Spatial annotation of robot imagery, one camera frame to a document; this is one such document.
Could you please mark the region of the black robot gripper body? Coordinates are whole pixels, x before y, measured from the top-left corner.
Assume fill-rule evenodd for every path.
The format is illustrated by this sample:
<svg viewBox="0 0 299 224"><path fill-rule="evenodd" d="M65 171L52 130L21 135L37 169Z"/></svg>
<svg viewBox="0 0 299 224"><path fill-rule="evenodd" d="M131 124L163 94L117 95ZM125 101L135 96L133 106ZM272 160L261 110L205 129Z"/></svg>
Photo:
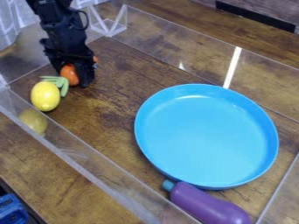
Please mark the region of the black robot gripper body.
<svg viewBox="0 0 299 224"><path fill-rule="evenodd" d="M55 67L61 67L64 64L92 64L93 52L85 45L84 29L76 28L67 20L40 25L48 34L48 38L43 38L40 43L51 64Z"/></svg>

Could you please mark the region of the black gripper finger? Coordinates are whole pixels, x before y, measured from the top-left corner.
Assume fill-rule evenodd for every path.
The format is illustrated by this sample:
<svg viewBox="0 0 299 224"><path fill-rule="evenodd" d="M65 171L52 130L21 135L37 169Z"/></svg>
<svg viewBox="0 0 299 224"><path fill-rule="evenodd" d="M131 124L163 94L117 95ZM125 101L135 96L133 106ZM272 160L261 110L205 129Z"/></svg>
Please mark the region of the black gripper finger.
<svg viewBox="0 0 299 224"><path fill-rule="evenodd" d="M95 61L77 61L75 63L75 68L79 76L79 85L85 88L95 80L97 63Z"/></svg>
<svg viewBox="0 0 299 224"><path fill-rule="evenodd" d="M61 68L65 65L65 62L61 58L51 58L51 65L52 65L56 73L59 74L61 72Z"/></svg>

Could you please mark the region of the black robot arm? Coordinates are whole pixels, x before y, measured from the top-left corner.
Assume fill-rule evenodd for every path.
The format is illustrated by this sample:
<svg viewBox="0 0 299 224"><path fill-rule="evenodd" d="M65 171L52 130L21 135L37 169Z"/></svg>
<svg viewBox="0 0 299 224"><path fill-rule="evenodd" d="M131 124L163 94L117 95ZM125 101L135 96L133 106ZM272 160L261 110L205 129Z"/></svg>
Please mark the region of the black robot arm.
<svg viewBox="0 0 299 224"><path fill-rule="evenodd" d="M85 44L85 30L80 13L71 7L72 0L25 0L32 12L40 18L40 26L48 37L40 39L44 54L57 73L63 66L72 64L79 76L79 84L85 88L95 80L96 62L93 52Z"/></svg>

